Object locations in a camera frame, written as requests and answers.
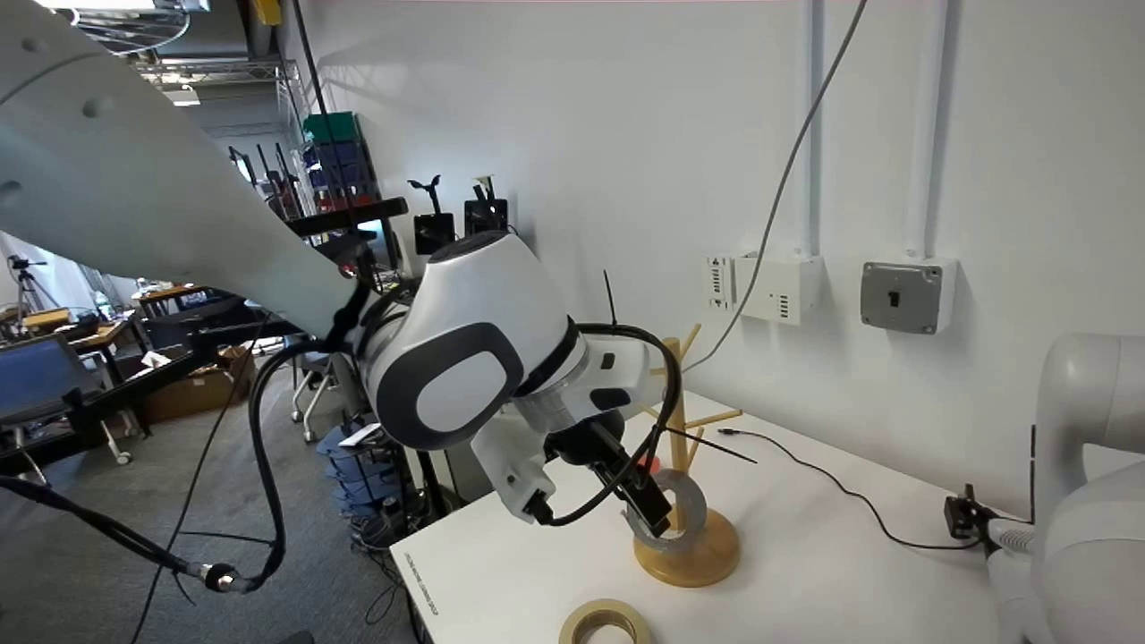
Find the white wall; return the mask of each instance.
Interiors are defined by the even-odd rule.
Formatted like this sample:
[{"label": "white wall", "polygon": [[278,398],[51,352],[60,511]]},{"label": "white wall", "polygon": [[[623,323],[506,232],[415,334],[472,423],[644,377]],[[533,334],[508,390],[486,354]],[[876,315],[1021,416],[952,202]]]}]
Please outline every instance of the white wall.
[{"label": "white wall", "polygon": [[277,88],[204,88],[199,107],[185,111],[227,156],[236,146],[249,156],[255,177],[264,181],[259,146],[272,171],[278,167],[277,145],[289,156],[286,120],[278,115]]},{"label": "white wall", "polygon": [[[826,8],[826,55],[851,4]],[[311,0],[333,107],[362,111],[390,185],[493,171],[576,315],[656,334],[700,308],[699,266],[761,228],[796,138],[799,0]],[[872,0],[826,101],[822,263],[805,330],[744,325],[692,386],[939,485],[1025,509],[1043,354],[1066,330],[1145,330],[1145,4],[967,4],[939,253],[950,336],[860,323],[860,268],[903,253],[919,0]],[[790,212],[772,252],[796,252]]]}]

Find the power cord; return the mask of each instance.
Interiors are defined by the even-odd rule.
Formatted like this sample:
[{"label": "power cord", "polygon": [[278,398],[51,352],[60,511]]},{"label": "power cord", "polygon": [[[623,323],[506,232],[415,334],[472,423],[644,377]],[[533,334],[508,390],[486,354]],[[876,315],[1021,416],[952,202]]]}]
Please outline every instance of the power cord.
[{"label": "power cord", "polygon": [[[623,479],[626,473],[639,468],[639,462],[653,462],[653,455],[660,453],[663,435],[670,430],[674,410],[675,410],[679,398],[682,398],[679,363],[675,363],[675,354],[674,354],[660,336],[653,336],[647,330],[638,330],[638,325],[576,325],[576,330],[580,330],[580,334],[592,334],[592,336],[631,336],[631,339],[639,339],[639,344],[656,348],[656,352],[666,358],[666,394],[663,394],[656,427],[647,430],[647,436],[639,442],[639,448],[631,455],[631,462],[616,473],[616,479]],[[543,525],[574,525],[574,524],[580,524],[580,520],[592,515],[598,505],[604,505],[608,493],[616,493],[616,479],[604,485],[592,500],[583,500],[583,505],[574,509],[568,515],[543,520]]]},{"label": "power cord", "polygon": [[[272,354],[259,377],[255,377],[255,386],[249,386],[249,402],[248,402],[248,423],[249,423],[249,453],[255,453],[255,466],[259,466],[259,479],[260,479],[260,493],[269,500],[269,511],[272,511],[272,529],[277,536],[272,541],[259,541],[259,536],[236,536],[236,535],[197,535],[197,536],[230,536],[230,541],[255,541],[255,546],[264,546],[269,548],[269,560],[260,567],[259,578],[239,578],[234,567],[204,567],[197,578],[211,586],[211,590],[239,590],[239,594],[255,594],[286,560],[286,520],[283,520],[283,500],[278,500],[278,486],[277,486],[277,475],[272,475],[272,466],[269,466],[269,455],[264,455],[264,442],[260,442],[260,398],[264,398],[264,386],[272,383],[272,377],[292,363],[298,354],[303,352],[329,352],[325,339],[302,339],[302,344],[289,344],[283,348],[278,354]],[[227,420],[227,411],[234,410],[234,398],[236,398],[239,386],[234,386],[230,394],[230,404],[220,411],[209,442],[204,442],[204,453],[199,453],[199,462],[192,468],[192,479],[191,479],[191,491],[184,498],[184,509],[180,509],[180,520],[177,520],[177,529],[167,536],[167,548],[180,541],[184,535],[184,524],[185,524],[185,511],[191,511],[191,500],[192,500],[192,491],[197,491],[197,479],[199,479],[199,468],[204,468],[204,457],[220,436],[220,427]],[[141,609],[141,621],[136,621],[136,635],[134,635],[134,644],[141,640],[142,628],[148,628],[148,617],[152,617],[152,605],[154,605],[154,590],[158,590],[158,578],[161,569],[152,578],[152,586],[148,586],[148,602]]]},{"label": "power cord", "polygon": [[840,46],[836,46],[836,55],[835,55],[835,61],[829,61],[818,90],[815,90],[815,101],[814,101],[809,115],[802,120],[802,127],[799,127],[799,138],[796,138],[790,156],[786,156],[786,163],[783,163],[783,177],[779,177],[772,207],[769,207],[769,214],[766,214],[766,225],[761,225],[759,247],[756,247],[756,266],[750,266],[747,289],[744,289],[736,312],[729,315],[729,323],[722,325],[721,339],[710,348],[710,354],[700,354],[699,363],[692,363],[682,374],[711,363],[711,358],[722,352],[729,330],[736,330],[736,323],[744,319],[744,308],[747,308],[747,301],[750,301],[750,295],[756,295],[756,284],[759,284],[759,268],[761,268],[766,244],[772,239],[772,225],[777,225],[777,214],[779,214],[779,203],[783,203],[786,181],[790,181],[790,171],[796,171],[799,152],[802,152],[802,145],[809,139],[809,133],[814,133],[814,127],[815,127],[815,115],[818,115],[822,97],[826,97],[826,90],[829,90],[829,83],[835,83],[835,71],[840,70],[840,61],[843,61],[848,49],[851,49],[851,41],[854,41],[854,34],[860,34],[864,16],[866,16],[866,0],[860,0],[860,8],[854,8],[854,16],[851,16],[851,26],[848,26],[848,34],[843,34],[843,41],[840,41]]},{"label": "power cord", "polygon": [[711,442],[705,442],[705,436],[694,436],[694,435],[688,435],[688,430],[674,430],[674,427],[666,427],[666,435],[682,436],[682,442],[692,442],[692,443],[700,443],[700,448],[710,448],[710,453],[721,453],[721,455],[729,455],[729,457],[742,457],[742,462],[759,466],[759,462],[756,462],[756,457],[747,457],[744,453],[729,453],[729,448],[711,443]]},{"label": "power cord", "polygon": [[[199,457],[192,462],[191,486],[185,486],[185,493],[184,493],[180,520],[177,520],[177,525],[172,525],[172,535],[167,535],[166,553],[172,553],[177,541],[180,541],[180,535],[184,535],[184,524],[185,524],[191,500],[192,500],[192,493],[197,493],[197,486],[199,486],[209,455],[211,455],[211,448],[215,448],[215,436],[220,436],[230,410],[236,404],[239,383],[242,383],[248,377],[249,377],[249,368],[242,368],[242,377],[234,377],[234,380],[230,380],[227,404],[220,410],[220,416],[215,416],[215,423],[211,423],[211,430],[209,430],[209,442],[204,442],[204,448],[199,448]],[[148,628],[148,617],[152,617],[152,605],[154,605],[154,590],[158,590],[161,572],[166,572],[166,567],[154,567],[152,585],[148,585],[148,594],[142,594],[142,609],[141,609],[141,617],[136,617],[134,644],[142,637],[142,628]]]},{"label": "power cord", "polygon": [[601,274],[601,280],[604,280],[604,297],[608,297],[608,323],[612,323],[612,325],[618,325],[618,315],[616,315],[616,295],[612,295],[612,275],[608,275],[608,268]]},{"label": "power cord", "polygon": [[883,535],[891,546],[898,546],[898,548],[908,548],[908,553],[977,553],[977,546],[925,546],[925,541],[903,541],[898,535],[888,529],[883,511],[880,511],[866,493],[843,486],[835,473],[826,473],[826,468],[799,457],[799,455],[786,453],[779,442],[772,442],[772,436],[766,436],[766,435],[750,435],[750,430],[721,430],[721,435],[722,435],[722,436],[750,436],[750,442],[761,442],[761,443],[783,453],[796,466],[818,473],[818,475],[829,479],[843,498],[864,500],[864,505],[870,509],[872,524],[880,525],[880,535]]}]

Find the cylindrical object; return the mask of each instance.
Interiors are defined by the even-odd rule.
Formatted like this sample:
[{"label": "cylindrical object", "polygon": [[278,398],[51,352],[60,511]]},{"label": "cylindrical object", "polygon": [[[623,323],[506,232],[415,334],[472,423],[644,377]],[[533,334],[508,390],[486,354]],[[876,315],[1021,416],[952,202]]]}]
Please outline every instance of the cylindrical object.
[{"label": "cylindrical object", "polygon": [[1084,443],[1145,453],[1145,339],[1062,336],[1044,358],[1037,386],[1037,509],[1051,509],[1084,486]]},{"label": "cylindrical object", "polygon": [[[802,43],[799,43],[802,71],[799,71],[799,127],[815,107],[822,83],[822,0],[802,4]],[[818,115],[802,145],[799,158],[799,244],[802,253],[818,253]]]},{"label": "cylindrical object", "polygon": [[612,598],[580,605],[561,628],[561,644],[592,644],[604,628],[618,628],[632,644],[653,644],[653,628],[631,605]]},{"label": "cylindrical object", "polygon": [[926,37],[919,55],[919,101],[915,101],[915,152],[908,181],[907,253],[932,257],[934,196],[939,196],[939,145],[944,120],[944,88],[952,59],[952,0],[926,4]]}]

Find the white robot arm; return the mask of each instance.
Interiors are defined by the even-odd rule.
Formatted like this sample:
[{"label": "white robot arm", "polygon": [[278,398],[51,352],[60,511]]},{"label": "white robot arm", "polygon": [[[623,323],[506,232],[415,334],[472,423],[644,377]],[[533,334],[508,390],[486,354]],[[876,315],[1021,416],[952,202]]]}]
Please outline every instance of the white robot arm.
[{"label": "white robot arm", "polygon": [[1037,390],[1034,525],[994,524],[1007,644],[1145,640],[1145,466],[1084,475],[1084,448],[1145,453],[1145,339],[1062,336]]},{"label": "white robot arm", "polygon": [[[118,275],[249,297],[311,336],[356,295],[192,121],[34,0],[0,4],[0,228]],[[377,334],[362,374],[387,435],[413,448],[472,442],[517,515],[551,520],[548,453],[592,466],[653,535],[666,529],[670,505],[616,427],[639,404],[644,348],[580,334],[517,237],[434,257],[406,325]],[[482,435],[508,402],[530,442]]]}]

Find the pipe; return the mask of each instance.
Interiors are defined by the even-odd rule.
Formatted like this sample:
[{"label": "pipe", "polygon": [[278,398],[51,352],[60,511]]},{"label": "pipe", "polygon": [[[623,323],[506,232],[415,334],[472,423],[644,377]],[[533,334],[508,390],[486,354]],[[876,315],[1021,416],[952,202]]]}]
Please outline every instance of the pipe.
[{"label": "pipe", "polygon": [[1037,386],[1037,524],[1087,485],[1084,443],[1145,455],[1145,336],[1059,336]]},{"label": "pipe", "polygon": [[[799,43],[799,61],[805,61],[799,76],[799,121],[815,107],[815,94],[822,83],[822,0],[805,0],[802,4],[802,43]],[[818,253],[818,115],[809,129],[805,152],[802,152],[802,182],[799,182],[799,252],[815,257]]]},{"label": "pipe", "polygon": [[956,0],[926,4],[925,34],[925,76],[915,101],[915,152],[911,152],[911,182],[908,182],[908,214],[907,214],[907,253],[934,253],[934,207],[939,207],[939,171],[940,171],[940,129],[950,105],[950,61],[952,61],[952,28]]}]

